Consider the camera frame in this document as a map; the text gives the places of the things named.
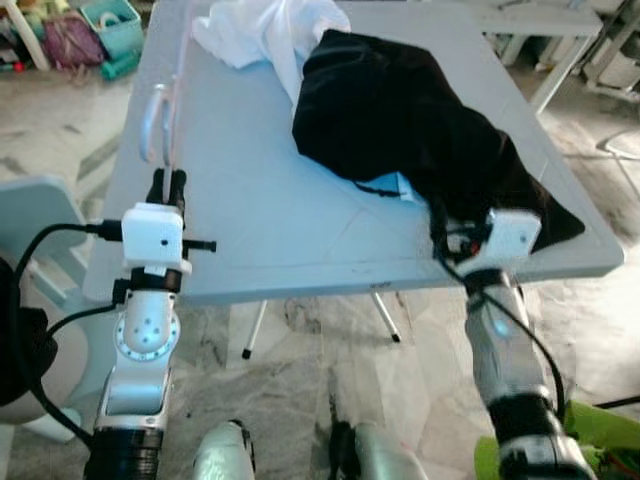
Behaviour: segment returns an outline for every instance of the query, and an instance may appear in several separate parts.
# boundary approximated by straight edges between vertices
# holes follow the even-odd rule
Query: white fabric
[[[193,38],[234,68],[269,60],[298,103],[306,60],[328,29],[351,31],[347,15],[333,0],[237,0],[211,6],[209,17],[194,19]]]

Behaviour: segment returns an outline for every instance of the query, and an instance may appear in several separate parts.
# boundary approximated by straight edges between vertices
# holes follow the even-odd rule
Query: marble floor
[[[512,75],[525,95],[540,82],[526,68]],[[0,77],[0,180],[57,173],[85,215],[96,215],[131,80],[78,87],[31,72],[19,80]],[[638,394],[640,163],[596,148],[607,135],[637,125],[638,111],[585,93],[570,78],[540,119],[624,245],[627,262],[604,278],[527,285],[527,308],[574,398]],[[625,145],[633,148],[634,139]],[[269,303],[250,362],[240,354],[258,304],[182,306],[160,478],[190,478],[206,431],[241,418],[255,441],[258,479],[325,479],[330,398],[341,419],[375,421],[412,447],[430,478],[474,478],[474,444],[491,429],[472,379],[463,292],[390,292],[384,300],[400,345],[390,342],[367,296],[290,298]],[[95,392],[71,401],[88,428],[97,401]],[[640,418],[638,407],[621,410]],[[80,479],[86,458],[78,441],[57,445],[0,426],[0,479]]]

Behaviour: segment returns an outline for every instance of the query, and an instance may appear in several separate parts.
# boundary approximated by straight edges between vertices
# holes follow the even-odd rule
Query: pink bag
[[[73,70],[104,62],[100,40],[78,12],[65,13],[42,23],[44,48],[58,70]]]

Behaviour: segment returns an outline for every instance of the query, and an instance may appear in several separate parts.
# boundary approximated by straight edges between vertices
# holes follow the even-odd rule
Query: black cloth
[[[24,395],[28,388],[18,370],[9,337],[9,284],[13,269],[0,258],[0,407]],[[53,364],[58,343],[46,340],[47,314],[39,308],[20,308],[22,349],[34,375],[42,377]]]
[[[336,175],[366,182],[401,172],[458,220],[530,210],[542,221],[534,250],[585,230],[527,173],[509,136],[462,104],[428,51],[328,30],[303,74],[293,136]]]

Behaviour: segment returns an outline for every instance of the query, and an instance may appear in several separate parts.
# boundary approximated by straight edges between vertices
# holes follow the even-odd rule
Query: black cable
[[[38,402],[40,402],[45,411],[60,424],[73,432],[73,434],[78,437],[89,449],[91,449],[93,441],[92,435],[82,427],[76,425],[69,417],[67,417],[62,412],[62,410],[60,410],[51,400],[49,400],[47,394],[44,391],[44,388],[42,387],[41,379],[33,375],[33,372],[29,367],[29,364],[27,363],[24,352],[22,350],[22,336],[20,335],[20,322],[18,319],[20,312],[20,279],[22,278],[22,275],[27,268],[29,259],[35,252],[38,245],[53,232],[61,230],[88,232],[92,227],[93,226],[91,225],[85,226],[59,223],[55,225],[49,225],[48,227],[43,229],[35,236],[35,238],[31,241],[29,246],[22,254],[22,257],[20,258],[20,261],[16,266],[13,279],[11,281],[11,286],[9,288],[9,334],[11,339],[11,348],[18,365],[18,370],[20,371],[20,374],[27,384],[27,387],[36,397]]]
[[[435,258],[438,260],[440,265],[442,265],[442,268],[444,268],[444,270],[453,279],[455,279],[458,283],[464,286],[464,279],[460,275],[458,275],[458,273],[455,270],[453,270],[449,266],[449,264],[447,264],[445,258],[442,256],[440,243],[441,242],[434,242]],[[560,420],[561,423],[564,422],[564,417],[566,414],[564,386],[562,384],[562,374],[560,373],[560,369],[558,368],[558,365],[553,359],[553,356],[551,355],[551,353],[549,353],[549,350],[544,346],[542,341],[535,335],[535,333],[533,333],[531,329],[529,329],[529,327],[527,327],[513,313],[511,313],[509,309],[507,309],[504,305],[502,305],[502,303],[500,303],[498,300],[493,298],[484,290],[480,290],[479,294],[484,301],[491,303],[494,307],[496,307],[498,310],[504,313],[507,317],[509,317],[514,324],[520,327],[520,329],[531,339],[531,341],[533,341],[533,343],[536,344],[540,352],[542,352],[542,355],[544,356],[547,363],[549,364],[549,368],[551,369],[551,375],[553,376],[553,382],[555,384],[556,398],[558,403],[556,408],[556,416],[558,417],[558,420]]]
[[[625,407],[627,405],[634,405],[636,403],[640,403],[640,395],[635,395],[633,397],[621,398],[620,400],[612,400],[610,402],[597,403],[594,405],[596,408],[602,408],[603,410],[607,410],[609,408],[616,407]]]
[[[66,318],[63,318],[58,323],[56,323],[53,327],[47,330],[47,335],[45,337],[45,341],[49,341],[61,328],[64,328],[66,325],[71,322],[78,320],[84,317],[90,317],[91,315],[99,315],[101,313],[111,312],[115,310],[118,306],[117,303],[112,303],[110,305],[104,305],[102,307],[90,308],[89,310],[85,310],[83,312],[76,312],[72,315],[69,315]]]

